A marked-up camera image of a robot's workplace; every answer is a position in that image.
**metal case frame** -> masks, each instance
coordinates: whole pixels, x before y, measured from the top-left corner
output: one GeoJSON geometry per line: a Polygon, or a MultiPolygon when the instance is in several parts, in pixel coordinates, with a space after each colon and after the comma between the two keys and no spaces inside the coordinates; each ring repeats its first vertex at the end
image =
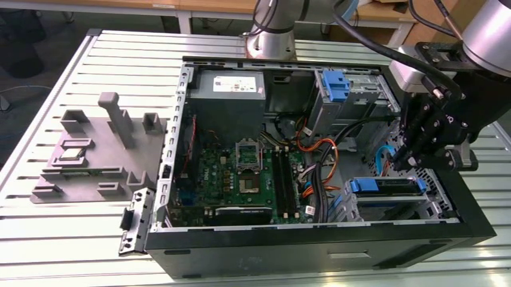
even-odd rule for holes
{"type": "MultiPolygon", "coordinates": [[[[262,68],[313,71],[338,67],[338,64],[272,62],[250,59],[185,58],[186,62],[216,68],[262,68]]],[[[403,98],[388,67],[342,65],[342,67],[371,68],[384,76],[397,101],[403,98]]],[[[193,68],[182,67],[177,86],[176,111],[182,111],[185,89],[193,77],[193,68]]],[[[180,117],[169,122],[161,166],[172,167],[180,117]]],[[[261,228],[228,230],[201,228],[181,232],[164,228],[164,208],[172,188],[170,178],[157,182],[150,228],[144,250],[172,277],[193,278],[212,276],[242,276],[290,272],[326,272],[368,268],[407,267],[441,253],[452,247],[471,246],[493,237],[495,231],[456,172],[437,171],[436,178],[448,199],[456,207],[459,223],[451,224],[367,224],[322,228],[261,228]],[[376,250],[375,262],[367,250],[376,250]]]]}

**metal extrusion rail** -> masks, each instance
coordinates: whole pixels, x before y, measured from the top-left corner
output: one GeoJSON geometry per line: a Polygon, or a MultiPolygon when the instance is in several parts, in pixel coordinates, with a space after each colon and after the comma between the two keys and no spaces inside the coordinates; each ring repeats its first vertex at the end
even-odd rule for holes
{"type": "MultiPolygon", "coordinates": [[[[297,41],[298,60],[380,63],[357,44],[297,41]]],[[[0,173],[0,285],[117,286],[507,286],[511,284],[511,141],[499,125],[473,144],[480,159],[464,181],[497,237],[453,249],[405,269],[173,281],[149,256],[117,257],[126,201],[32,204],[30,190],[60,136],[66,109],[104,117],[98,93],[114,91],[132,117],[172,118],[185,55],[242,57],[238,38],[102,31],[86,36],[0,173]]]]}

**blue cable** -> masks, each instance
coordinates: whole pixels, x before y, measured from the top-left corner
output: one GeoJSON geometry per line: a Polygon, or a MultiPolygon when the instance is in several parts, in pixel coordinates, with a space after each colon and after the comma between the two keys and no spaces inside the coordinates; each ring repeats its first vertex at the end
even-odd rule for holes
{"type": "Polygon", "coordinates": [[[381,155],[383,155],[383,151],[384,150],[387,150],[391,153],[391,155],[395,155],[395,153],[396,153],[396,149],[391,145],[383,145],[377,149],[376,156],[375,156],[375,164],[376,164],[376,174],[377,174],[377,176],[381,174],[381,155]]]}

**blue latch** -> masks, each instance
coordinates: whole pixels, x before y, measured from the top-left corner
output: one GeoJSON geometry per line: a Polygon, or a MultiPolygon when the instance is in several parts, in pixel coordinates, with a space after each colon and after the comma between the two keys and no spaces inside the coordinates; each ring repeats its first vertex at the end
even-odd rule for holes
{"type": "Polygon", "coordinates": [[[329,94],[329,101],[344,102],[349,94],[349,81],[342,72],[322,71],[322,84],[329,94]]]}
{"type": "Polygon", "coordinates": [[[357,178],[354,182],[360,191],[379,191],[376,180],[373,178],[357,178]]]}
{"type": "Polygon", "coordinates": [[[420,192],[424,193],[427,188],[428,188],[425,182],[420,178],[417,178],[416,179],[416,184],[419,186],[420,192]]]}
{"type": "Polygon", "coordinates": [[[350,181],[349,185],[350,185],[350,191],[357,193],[360,191],[357,183],[354,181],[350,181]]]}

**open computer tower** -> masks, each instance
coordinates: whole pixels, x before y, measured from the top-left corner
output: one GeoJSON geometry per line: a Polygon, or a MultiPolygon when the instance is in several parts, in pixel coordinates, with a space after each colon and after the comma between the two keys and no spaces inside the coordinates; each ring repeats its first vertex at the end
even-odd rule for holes
{"type": "Polygon", "coordinates": [[[403,97],[385,66],[185,58],[157,187],[133,195],[120,255],[148,253],[174,278],[309,273],[407,267],[495,236],[459,173],[392,169],[403,97]],[[325,177],[334,158],[297,141],[364,117],[388,120],[337,145],[317,222],[309,169],[325,177]]]}

